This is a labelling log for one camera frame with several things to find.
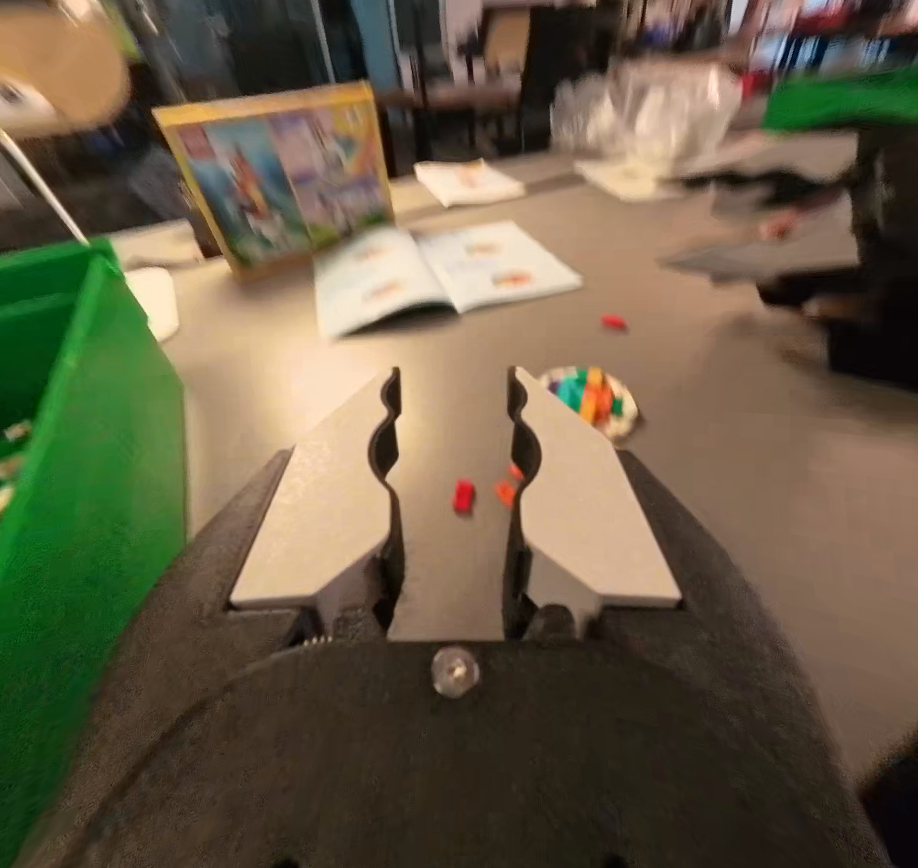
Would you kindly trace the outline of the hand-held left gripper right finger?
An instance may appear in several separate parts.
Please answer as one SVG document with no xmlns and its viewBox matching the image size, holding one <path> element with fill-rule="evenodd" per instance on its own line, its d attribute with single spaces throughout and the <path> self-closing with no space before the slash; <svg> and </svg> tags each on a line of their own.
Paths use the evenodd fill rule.
<svg viewBox="0 0 918 868">
<path fill-rule="evenodd" d="M 522 367 L 508 371 L 511 502 L 504 636 L 568 611 L 583 638 L 612 608 L 676 610 L 682 593 L 618 451 Z"/>
</svg>

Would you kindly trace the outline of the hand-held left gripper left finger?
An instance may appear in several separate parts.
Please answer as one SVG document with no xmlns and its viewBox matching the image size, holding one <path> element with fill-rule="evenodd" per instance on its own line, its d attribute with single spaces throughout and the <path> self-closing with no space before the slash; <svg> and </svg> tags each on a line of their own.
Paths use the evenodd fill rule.
<svg viewBox="0 0 918 868">
<path fill-rule="evenodd" d="M 404 583 L 400 507 L 387 482 L 400 384 L 397 368 L 376 374 L 294 445 L 229 594 L 232 609 L 306 612 L 318 633 L 362 611 L 389 631 Z"/>
</svg>

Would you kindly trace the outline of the round multicolour lego build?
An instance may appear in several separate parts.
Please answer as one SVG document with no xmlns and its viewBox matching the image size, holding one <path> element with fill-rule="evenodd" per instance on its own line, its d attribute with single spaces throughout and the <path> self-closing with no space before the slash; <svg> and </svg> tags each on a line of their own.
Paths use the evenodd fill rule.
<svg viewBox="0 0 918 868">
<path fill-rule="evenodd" d="M 643 422 L 631 391 L 598 366 L 548 369 L 537 380 L 613 444 L 625 441 Z"/>
</svg>

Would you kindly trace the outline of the lego set box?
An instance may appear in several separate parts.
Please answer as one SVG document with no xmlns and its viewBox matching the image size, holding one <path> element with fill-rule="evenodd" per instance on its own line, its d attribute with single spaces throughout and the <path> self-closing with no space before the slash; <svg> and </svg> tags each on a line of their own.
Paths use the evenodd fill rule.
<svg viewBox="0 0 918 868">
<path fill-rule="evenodd" d="M 165 105 L 153 117 L 240 281 L 394 222 L 369 82 Z"/>
</svg>

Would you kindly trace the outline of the green divided plastic bin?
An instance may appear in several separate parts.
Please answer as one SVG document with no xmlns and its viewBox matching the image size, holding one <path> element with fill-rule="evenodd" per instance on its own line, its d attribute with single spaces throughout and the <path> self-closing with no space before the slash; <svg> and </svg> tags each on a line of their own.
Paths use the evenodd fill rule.
<svg viewBox="0 0 918 868">
<path fill-rule="evenodd" d="M 1 863 L 63 784 L 120 633 L 186 542 L 182 383 L 107 239 L 2 257 Z"/>
</svg>

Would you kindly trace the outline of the open instruction booklet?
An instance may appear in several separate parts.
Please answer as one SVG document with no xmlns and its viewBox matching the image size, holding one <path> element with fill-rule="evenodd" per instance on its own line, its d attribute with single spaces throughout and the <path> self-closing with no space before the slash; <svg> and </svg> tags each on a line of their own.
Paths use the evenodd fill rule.
<svg viewBox="0 0 918 868">
<path fill-rule="evenodd" d="M 415 309 L 462 315 L 583 285 L 579 273 L 511 221 L 422 235 L 375 229 L 314 263 L 317 330 L 325 339 Z"/>
</svg>

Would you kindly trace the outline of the dark grey sheets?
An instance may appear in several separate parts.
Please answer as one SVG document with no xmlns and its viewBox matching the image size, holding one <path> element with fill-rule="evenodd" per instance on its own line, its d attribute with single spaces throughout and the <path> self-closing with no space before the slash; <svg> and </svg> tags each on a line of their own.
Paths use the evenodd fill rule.
<svg viewBox="0 0 918 868">
<path fill-rule="evenodd" d="M 709 195 L 710 213 L 727 231 L 660 256 L 663 269 L 715 283 L 752 283 L 857 263 L 850 194 L 833 178 L 730 168 L 689 174 L 681 184 Z"/>
</svg>

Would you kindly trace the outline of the white paper sheet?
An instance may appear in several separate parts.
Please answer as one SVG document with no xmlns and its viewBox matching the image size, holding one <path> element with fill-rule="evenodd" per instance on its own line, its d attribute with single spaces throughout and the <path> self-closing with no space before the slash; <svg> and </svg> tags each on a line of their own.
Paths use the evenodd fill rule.
<svg viewBox="0 0 918 868">
<path fill-rule="evenodd" d="M 664 201 L 685 194 L 681 182 L 660 178 L 637 163 L 610 159 L 576 160 L 573 169 L 590 186 L 625 203 Z"/>
</svg>

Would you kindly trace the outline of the closed instruction booklet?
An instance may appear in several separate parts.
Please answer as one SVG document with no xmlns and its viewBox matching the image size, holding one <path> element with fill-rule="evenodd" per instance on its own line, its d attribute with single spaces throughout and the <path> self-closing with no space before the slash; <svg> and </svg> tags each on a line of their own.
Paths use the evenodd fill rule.
<svg viewBox="0 0 918 868">
<path fill-rule="evenodd" d="M 420 162 L 414 165 L 414 174 L 419 184 L 444 208 L 487 206 L 527 194 L 525 184 L 494 169 L 484 160 Z"/>
</svg>

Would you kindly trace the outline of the black boxy object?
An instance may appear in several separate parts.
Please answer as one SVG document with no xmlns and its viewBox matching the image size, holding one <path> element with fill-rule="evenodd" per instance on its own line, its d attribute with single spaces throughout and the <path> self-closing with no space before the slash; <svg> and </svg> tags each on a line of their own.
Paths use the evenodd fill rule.
<svg viewBox="0 0 918 868">
<path fill-rule="evenodd" d="M 916 392 L 916 125 L 860 128 L 853 163 L 759 234 L 786 238 L 842 195 L 850 200 L 857 264 L 775 276 L 757 286 L 760 300 L 808 310 L 827 331 L 832 371 Z"/>
</svg>

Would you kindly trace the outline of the crumpled clear plastic bags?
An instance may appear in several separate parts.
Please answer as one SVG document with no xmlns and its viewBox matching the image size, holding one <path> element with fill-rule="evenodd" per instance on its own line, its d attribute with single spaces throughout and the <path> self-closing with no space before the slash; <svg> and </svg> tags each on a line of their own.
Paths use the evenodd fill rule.
<svg viewBox="0 0 918 868">
<path fill-rule="evenodd" d="M 557 151 L 673 176 L 715 154 L 743 102 L 719 62 L 633 59 L 562 82 L 549 109 Z"/>
</svg>

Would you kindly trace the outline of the black chair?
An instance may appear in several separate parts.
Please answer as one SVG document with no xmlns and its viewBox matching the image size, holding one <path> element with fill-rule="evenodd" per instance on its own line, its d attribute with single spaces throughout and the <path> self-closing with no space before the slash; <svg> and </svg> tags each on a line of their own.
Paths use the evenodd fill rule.
<svg viewBox="0 0 918 868">
<path fill-rule="evenodd" d="M 520 151 L 549 145 L 550 110 L 558 88 L 585 75 L 606 71 L 615 29 L 602 23 L 597 8 L 534 6 L 516 111 Z"/>
</svg>

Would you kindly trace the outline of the wooden board on white stand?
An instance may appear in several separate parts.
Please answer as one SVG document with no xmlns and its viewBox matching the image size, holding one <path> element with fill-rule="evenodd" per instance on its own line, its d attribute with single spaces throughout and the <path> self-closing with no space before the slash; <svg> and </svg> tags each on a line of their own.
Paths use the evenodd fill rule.
<svg viewBox="0 0 918 868">
<path fill-rule="evenodd" d="M 2 252 L 109 237 L 162 343 L 179 329 L 167 270 L 200 250 L 125 34 L 102 0 L 2 0 Z"/>
</svg>

